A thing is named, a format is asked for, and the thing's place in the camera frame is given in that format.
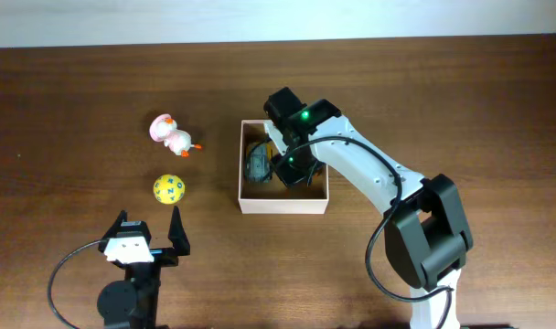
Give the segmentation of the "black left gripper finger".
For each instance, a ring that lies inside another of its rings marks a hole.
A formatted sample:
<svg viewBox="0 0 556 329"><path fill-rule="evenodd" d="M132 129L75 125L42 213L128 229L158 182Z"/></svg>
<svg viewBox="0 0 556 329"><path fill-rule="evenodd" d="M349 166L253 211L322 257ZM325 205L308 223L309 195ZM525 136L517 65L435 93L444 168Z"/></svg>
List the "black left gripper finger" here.
<svg viewBox="0 0 556 329"><path fill-rule="evenodd" d="M181 214L178 206L173 207L172 217L168 230L168 239L171 241L173 249L177 255L189 255L190 243L187 233L184 230Z"/></svg>
<svg viewBox="0 0 556 329"><path fill-rule="evenodd" d="M108 240L116 236L117 232L120 230L122 223L126 221L127 221L127 212L125 210L122 210L118 215L118 217L116 218L116 220L113 222L113 224L107 229L105 234L102 236L102 242L99 244L98 249L105 249L108 244Z"/></svg>

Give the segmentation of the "yellow grey toy truck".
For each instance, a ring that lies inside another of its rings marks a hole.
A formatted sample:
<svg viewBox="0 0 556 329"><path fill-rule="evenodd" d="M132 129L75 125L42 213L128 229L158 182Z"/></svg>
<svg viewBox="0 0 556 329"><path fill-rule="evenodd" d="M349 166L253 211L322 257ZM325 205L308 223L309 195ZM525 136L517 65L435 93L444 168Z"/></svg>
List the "yellow grey toy truck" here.
<svg viewBox="0 0 556 329"><path fill-rule="evenodd" d="M272 148L268 141L250 143L246 148L243 175L250 183L269 183L272 179Z"/></svg>

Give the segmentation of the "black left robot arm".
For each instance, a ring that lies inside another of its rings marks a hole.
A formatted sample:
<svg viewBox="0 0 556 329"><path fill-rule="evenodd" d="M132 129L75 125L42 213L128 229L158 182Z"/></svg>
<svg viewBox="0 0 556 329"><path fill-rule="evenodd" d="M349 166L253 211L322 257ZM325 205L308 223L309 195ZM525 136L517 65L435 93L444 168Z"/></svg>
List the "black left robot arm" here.
<svg viewBox="0 0 556 329"><path fill-rule="evenodd" d="M152 249L151 233L144 221L129 221L122 211L102 237L98 251L124 270L124 278L107 284L100 292L97 309L105 328L155 329L161 270L176 267L190 254L180 210L173 207L167 248Z"/></svg>

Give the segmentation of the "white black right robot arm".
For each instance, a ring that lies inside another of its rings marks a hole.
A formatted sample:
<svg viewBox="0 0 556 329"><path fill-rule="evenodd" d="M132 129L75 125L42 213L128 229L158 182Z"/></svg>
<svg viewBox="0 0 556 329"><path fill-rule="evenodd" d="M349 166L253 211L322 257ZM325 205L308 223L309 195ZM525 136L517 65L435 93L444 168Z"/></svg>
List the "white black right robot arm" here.
<svg viewBox="0 0 556 329"><path fill-rule="evenodd" d="M412 328L458 328L456 288L474 246L456 184L411 170L363 137L326 99L307 105L284 87L263 105L265 130L278 150L270 167L294 186L327 165L382 216L365 266L386 296L412 307Z"/></svg>

